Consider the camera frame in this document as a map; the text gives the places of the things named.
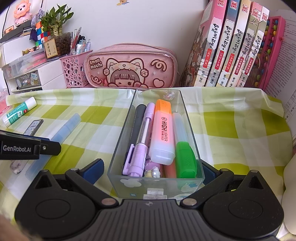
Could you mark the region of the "white eraser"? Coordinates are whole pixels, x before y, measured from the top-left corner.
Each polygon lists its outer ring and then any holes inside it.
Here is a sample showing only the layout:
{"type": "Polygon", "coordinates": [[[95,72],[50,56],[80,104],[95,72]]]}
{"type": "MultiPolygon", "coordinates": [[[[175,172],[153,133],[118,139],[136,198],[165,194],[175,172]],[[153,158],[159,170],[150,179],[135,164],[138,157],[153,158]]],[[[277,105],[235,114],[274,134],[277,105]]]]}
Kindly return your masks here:
{"type": "Polygon", "coordinates": [[[23,170],[27,162],[28,160],[14,160],[10,164],[10,170],[17,175],[23,170]]]}

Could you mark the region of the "pencil lead refill box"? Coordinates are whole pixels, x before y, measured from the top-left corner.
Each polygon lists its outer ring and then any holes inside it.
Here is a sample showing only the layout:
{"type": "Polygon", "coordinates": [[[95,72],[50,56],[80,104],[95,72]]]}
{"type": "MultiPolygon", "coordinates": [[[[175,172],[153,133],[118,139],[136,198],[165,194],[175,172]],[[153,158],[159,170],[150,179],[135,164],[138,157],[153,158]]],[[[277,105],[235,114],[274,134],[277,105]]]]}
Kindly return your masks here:
{"type": "Polygon", "coordinates": [[[23,134],[27,136],[34,136],[43,122],[44,120],[42,119],[32,121],[32,123],[28,126],[23,134]]]}

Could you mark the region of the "white green glue stick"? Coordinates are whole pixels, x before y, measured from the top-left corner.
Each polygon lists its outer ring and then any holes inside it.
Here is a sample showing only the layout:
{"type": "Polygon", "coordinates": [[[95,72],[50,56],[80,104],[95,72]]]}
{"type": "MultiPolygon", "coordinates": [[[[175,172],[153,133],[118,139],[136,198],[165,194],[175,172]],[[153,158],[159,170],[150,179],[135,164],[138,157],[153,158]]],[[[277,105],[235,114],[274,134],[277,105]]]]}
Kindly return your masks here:
{"type": "Polygon", "coordinates": [[[19,118],[21,118],[24,114],[29,112],[31,109],[35,108],[37,106],[36,99],[34,97],[30,97],[26,101],[22,102],[20,105],[18,105],[16,108],[14,108],[12,111],[7,113],[3,117],[3,123],[6,127],[9,127],[14,122],[16,122],[19,118]]]}

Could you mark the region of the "light blue highlighter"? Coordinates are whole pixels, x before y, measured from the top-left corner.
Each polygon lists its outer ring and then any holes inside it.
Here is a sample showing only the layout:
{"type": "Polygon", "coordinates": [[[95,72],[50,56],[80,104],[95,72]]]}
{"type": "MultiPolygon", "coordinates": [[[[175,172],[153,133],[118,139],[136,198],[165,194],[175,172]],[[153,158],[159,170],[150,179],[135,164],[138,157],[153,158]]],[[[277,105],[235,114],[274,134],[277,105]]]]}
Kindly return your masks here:
{"type": "MultiPolygon", "coordinates": [[[[51,138],[51,141],[58,142],[60,145],[67,139],[67,137],[74,131],[74,129],[81,122],[79,114],[75,113],[51,138]]],[[[42,155],[38,160],[34,161],[27,169],[25,176],[28,180],[33,181],[36,175],[43,170],[52,156],[42,155]]]]}

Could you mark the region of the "clear plastic organizer tray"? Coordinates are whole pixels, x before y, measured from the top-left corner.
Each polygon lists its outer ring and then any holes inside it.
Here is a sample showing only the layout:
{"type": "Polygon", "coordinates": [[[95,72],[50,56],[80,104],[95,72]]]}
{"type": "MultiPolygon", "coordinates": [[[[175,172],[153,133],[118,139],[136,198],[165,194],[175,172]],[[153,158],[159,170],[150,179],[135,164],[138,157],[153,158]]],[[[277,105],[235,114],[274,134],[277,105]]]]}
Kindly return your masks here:
{"type": "Polygon", "coordinates": [[[180,90],[137,90],[108,170],[119,197],[182,199],[205,175],[180,90]]]}

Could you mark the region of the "green highlighter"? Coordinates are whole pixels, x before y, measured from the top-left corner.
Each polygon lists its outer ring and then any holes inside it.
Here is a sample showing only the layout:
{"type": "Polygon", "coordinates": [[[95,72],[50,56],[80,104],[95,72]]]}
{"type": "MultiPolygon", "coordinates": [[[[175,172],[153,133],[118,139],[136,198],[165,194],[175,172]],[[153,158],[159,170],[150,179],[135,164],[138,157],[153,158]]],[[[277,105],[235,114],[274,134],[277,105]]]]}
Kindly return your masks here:
{"type": "Polygon", "coordinates": [[[177,178],[196,178],[197,161],[188,142],[176,144],[175,164],[177,178]]]}

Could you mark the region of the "purple pen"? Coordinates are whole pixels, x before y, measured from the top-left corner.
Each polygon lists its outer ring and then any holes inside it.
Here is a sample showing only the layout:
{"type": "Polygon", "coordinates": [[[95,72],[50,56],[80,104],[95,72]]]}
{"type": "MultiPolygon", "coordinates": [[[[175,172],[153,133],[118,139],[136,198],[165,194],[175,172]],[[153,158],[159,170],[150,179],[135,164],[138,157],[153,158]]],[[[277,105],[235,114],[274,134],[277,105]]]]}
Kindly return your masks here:
{"type": "Polygon", "coordinates": [[[131,144],[128,151],[125,165],[123,166],[123,175],[131,177],[143,176],[147,149],[151,136],[152,122],[154,119],[154,109],[155,104],[153,102],[148,103],[136,144],[131,144]]]}

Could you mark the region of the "clear white highlighter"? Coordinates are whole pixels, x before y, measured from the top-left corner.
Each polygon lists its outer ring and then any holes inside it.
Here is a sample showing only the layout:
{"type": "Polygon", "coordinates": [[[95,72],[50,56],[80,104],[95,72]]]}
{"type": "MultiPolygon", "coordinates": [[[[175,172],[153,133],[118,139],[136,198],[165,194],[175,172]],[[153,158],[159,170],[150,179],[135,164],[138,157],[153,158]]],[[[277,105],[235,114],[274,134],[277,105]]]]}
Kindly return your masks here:
{"type": "Polygon", "coordinates": [[[172,117],[175,144],[178,142],[188,142],[187,132],[181,115],[179,113],[173,113],[172,117]]]}

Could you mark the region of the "green checkered tablecloth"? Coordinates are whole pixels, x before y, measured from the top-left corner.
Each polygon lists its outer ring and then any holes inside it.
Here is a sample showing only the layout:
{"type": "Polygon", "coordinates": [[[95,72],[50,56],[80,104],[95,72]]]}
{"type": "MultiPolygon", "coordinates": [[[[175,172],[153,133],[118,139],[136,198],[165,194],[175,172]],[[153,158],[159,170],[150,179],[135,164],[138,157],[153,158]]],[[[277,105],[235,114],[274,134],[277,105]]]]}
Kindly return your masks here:
{"type": "MultiPolygon", "coordinates": [[[[245,175],[257,169],[278,198],[284,192],[283,170],[292,158],[292,136],[279,100],[260,89],[180,88],[200,157],[217,169],[245,175]]],[[[124,124],[133,90],[78,88],[10,95],[17,106],[34,97],[37,106],[8,127],[23,133],[34,120],[40,137],[51,138],[74,114],[81,123],[62,144],[46,169],[61,174],[100,158],[108,166],[124,124]]]]}

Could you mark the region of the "orange highlighter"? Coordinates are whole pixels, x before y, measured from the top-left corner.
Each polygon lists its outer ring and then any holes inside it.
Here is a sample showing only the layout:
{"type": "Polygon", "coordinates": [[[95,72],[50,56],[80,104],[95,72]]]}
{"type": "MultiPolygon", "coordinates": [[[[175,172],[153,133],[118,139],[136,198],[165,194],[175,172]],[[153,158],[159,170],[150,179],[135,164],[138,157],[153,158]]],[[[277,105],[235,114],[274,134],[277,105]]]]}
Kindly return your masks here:
{"type": "Polygon", "coordinates": [[[166,100],[156,101],[149,156],[152,162],[162,165],[170,165],[175,158],[171,103],[166,100]]]}

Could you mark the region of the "white rabbit drawer organizer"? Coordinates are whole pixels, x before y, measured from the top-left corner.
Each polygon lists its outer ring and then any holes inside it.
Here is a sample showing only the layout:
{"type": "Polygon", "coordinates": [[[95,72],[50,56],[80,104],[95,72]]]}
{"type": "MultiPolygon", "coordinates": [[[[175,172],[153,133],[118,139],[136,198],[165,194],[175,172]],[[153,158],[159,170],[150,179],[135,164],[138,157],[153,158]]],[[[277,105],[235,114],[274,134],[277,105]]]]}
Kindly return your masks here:
{"type": "Polygon", "coordinates": [[[61,60],[47,60],[44,50],[34,47],[29,36],[1,44],[1,77],[9,94],[66,88],[61,60]]]}

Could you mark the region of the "black marker pen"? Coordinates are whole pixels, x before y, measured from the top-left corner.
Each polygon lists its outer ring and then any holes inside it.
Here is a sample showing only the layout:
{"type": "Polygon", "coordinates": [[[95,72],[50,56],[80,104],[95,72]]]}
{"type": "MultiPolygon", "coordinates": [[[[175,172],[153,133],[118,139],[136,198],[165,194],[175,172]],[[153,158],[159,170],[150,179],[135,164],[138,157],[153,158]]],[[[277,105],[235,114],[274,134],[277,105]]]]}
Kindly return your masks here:
{"type": "Polygon", "coordinates": [[[130,146],[132,144],[134,144],[134,145],[136,144],[137,137],[140,132],[141,125],[142,125],[142,120],[144,117],[145,110],[146,110],[146,105],[144,105],[144,104],[139,104],[135,108],[135,114],[134,114],[134,118],[133,118],[133,122],[132,122],[132,130],[131,130],[130,138],[128,141],[128,147],[127,147],[125,159],[126,159],[128,152],[130,150],[130,146]]]}

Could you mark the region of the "pink perforated pen holder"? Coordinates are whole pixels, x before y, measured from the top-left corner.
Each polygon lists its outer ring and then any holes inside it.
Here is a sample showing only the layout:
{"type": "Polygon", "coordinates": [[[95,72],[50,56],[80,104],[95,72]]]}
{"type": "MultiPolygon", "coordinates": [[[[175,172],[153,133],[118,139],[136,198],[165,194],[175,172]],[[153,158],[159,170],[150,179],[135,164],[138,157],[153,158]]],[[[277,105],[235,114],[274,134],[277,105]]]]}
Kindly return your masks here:
{"type": "Polygon", "coordinates": [[[84,61],[91,52],[92,50],[60,58],[67,88],[85,87],[88,84],[84,72],[84,61]]]}

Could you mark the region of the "small framed calligraphy sign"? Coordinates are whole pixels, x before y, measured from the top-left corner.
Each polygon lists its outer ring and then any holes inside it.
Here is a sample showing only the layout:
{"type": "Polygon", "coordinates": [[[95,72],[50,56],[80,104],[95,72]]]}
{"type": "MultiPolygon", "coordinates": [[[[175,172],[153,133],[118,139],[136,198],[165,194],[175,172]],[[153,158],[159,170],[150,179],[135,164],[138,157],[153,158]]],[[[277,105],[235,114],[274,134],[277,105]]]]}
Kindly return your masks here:
{"type": "Polygon", "coordinates": [[[58,56],[58,50],[57,50],[56,42],[54,38],[47,40],[46,42],[44,42],[43,45],[44,45],[44,50],[45,50],[47,59],[51,59],[53,57],[58,56]]]}

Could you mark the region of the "pink spine book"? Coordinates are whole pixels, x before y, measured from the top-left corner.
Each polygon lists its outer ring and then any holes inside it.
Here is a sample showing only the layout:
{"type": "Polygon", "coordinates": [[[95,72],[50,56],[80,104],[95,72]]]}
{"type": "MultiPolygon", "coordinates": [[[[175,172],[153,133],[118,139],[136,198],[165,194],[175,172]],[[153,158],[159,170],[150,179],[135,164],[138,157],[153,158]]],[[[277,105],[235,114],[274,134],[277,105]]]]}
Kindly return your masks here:
{"type": "Polygon", "coordinates": [[[205,86],[219,43],[226,9],[227,1],[224,0],[211,0],[207,4],[180,78],[181,87],[205,86]]]}

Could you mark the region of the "pink cat pencil case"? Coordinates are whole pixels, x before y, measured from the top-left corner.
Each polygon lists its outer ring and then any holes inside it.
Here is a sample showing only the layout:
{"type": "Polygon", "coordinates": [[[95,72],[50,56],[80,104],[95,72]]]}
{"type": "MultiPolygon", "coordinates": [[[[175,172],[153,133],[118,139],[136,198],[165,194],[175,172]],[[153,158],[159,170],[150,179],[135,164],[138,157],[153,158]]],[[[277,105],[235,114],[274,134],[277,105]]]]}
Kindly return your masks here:
{"type": "Polygon", "coordinates": [[[178,63],[170,49],[122,43],[88,54],[84,72],[97,88],[170,88],[177,80],[178,63]]]}

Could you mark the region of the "colourful puzzle cube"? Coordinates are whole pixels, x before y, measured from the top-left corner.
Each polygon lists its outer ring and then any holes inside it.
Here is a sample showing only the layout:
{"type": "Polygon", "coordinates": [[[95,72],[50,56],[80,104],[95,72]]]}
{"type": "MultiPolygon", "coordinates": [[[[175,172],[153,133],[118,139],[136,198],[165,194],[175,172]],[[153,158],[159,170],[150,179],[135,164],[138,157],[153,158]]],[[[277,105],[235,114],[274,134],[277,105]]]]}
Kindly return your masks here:
{"type": "Polygon", "coordinates": [[[44,26],[41,24],[41,21],[37,23],[31,21],[31,27],[30,40],[35,43],[36,47],[43,48],[44,42],[47,42],[51,38],[50,31],[44,30],[44,26]]]}

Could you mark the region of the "pink abacus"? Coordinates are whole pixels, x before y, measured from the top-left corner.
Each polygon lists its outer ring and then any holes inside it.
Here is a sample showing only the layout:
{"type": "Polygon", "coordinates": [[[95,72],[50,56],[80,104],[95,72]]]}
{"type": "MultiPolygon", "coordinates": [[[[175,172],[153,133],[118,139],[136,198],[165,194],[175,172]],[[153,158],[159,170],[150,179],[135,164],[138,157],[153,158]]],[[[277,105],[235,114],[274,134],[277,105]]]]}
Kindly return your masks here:
{"type": "Polygon", "coordinates": [[[267,20],[259,53],[245,87],[266,89],[273,73],[285,31],[285,19],[272,16],[267,20]]]}

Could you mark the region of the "open printed paper stack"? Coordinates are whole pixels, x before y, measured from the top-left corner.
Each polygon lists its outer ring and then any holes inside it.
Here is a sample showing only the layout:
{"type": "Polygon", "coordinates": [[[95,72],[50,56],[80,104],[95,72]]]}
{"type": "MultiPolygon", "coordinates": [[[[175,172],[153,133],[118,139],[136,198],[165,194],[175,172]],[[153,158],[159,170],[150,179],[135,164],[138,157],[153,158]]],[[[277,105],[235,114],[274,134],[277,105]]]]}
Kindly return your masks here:
{"type": "Polygon", "coordinates": [[[265,92],[281,100],[285,120],[295,135],[295,18],[286,20],[280,52],[265,92]]]}

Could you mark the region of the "bamboo plant in glass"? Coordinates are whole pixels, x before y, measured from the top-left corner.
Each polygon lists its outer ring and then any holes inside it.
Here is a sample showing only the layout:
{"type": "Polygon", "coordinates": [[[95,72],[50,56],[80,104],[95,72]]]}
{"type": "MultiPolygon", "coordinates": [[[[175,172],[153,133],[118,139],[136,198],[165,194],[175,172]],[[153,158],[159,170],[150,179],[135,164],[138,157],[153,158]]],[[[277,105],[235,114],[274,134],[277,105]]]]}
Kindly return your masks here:
{"type": "Polygon", "coordinates": [[[63,25],[72,18],[74,13],[66,4],[57,5],[57,8],[51,8],[41,18],[41,24],[45,31],[50,31],[51,38],[55,39],[58,56],[64,56],[70,53],[70,45],[72,41],[70,32],[63,32],[63,25]]]}

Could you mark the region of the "pink lion plush toy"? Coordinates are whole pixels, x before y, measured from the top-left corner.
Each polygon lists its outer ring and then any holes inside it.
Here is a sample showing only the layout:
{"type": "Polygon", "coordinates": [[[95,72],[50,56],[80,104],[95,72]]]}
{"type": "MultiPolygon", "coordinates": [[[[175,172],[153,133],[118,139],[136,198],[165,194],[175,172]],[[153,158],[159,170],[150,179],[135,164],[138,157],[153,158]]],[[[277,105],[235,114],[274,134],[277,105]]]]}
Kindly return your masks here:
{"type": "Polygon", "coordinates": [[[32,19],[32,14],[30,13],[30,6],[31,6],[31,3],[29,2],[29,0],[21,0],[16,5],[16,9],[14,10],[16,27],[32,19]]]}

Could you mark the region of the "blue spine book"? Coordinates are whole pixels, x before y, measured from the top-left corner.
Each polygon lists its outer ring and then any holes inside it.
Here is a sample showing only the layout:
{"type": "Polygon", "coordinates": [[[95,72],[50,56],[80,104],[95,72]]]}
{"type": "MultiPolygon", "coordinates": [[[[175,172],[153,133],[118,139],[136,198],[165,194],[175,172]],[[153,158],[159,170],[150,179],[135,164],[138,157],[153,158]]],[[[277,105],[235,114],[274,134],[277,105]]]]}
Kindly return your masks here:
{"type": "Polygon", "coordinates": [[[227,11],[221,30],[221,36],[218,43],[218,48],[215,54],[215,59],[212,62],[211,71],[209,73],[205,87],[215,87],[223,67],[227,51],[232,39],[235,22],[239,13],[240,1],[227,1],[227,11]]]}

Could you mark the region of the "pale spine book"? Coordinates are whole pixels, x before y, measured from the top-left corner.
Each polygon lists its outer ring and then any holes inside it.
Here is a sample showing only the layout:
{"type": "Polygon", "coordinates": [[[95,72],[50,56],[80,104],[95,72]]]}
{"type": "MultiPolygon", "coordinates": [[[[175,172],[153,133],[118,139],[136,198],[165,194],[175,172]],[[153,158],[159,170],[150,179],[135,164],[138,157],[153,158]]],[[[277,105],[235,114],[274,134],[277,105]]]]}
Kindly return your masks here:
{"type": "Polygon", "coordinates": [[[252,42],[250,52],[249,52],[247,59],[246,59],[246,64],[244,66],[244,69],[242,71],[242,74],[239,78],[239,81],[238,81],[236,87],[244,87],[244,85],[247,81],[247,78],[250,75],[251,69],[255,63],[257,54],[259,53],[259,49],[260,49],[260,46],[263,41],[268,16],[269,16],[269,9],[267,9],[266,7],[263,6],[262,11],[261,11],[261,15],[260,15],[260,21],[259,21],[259,24],[258,24],[258,27],[256,30],[255,38],[252,42]]]}

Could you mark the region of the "beige spine book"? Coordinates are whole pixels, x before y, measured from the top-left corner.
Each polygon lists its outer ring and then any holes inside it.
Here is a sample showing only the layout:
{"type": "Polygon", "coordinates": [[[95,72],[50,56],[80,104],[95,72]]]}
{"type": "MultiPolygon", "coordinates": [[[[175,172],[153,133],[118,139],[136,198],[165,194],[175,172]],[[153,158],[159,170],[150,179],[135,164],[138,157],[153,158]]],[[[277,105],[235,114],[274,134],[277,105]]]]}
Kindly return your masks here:
{"type": "Polygon", "coordinates": [[[247,20],[249,17],[250,6],[250,0],[240,1],[239,13],[236,20],[231,44],[227,56],[225,58],[225,62],[221,70],[219,79],[217,81],[216,87],[226,87],[227,82],[230,79],[231,72],[235,66],[235,61],[242,45],[247,20]]]}

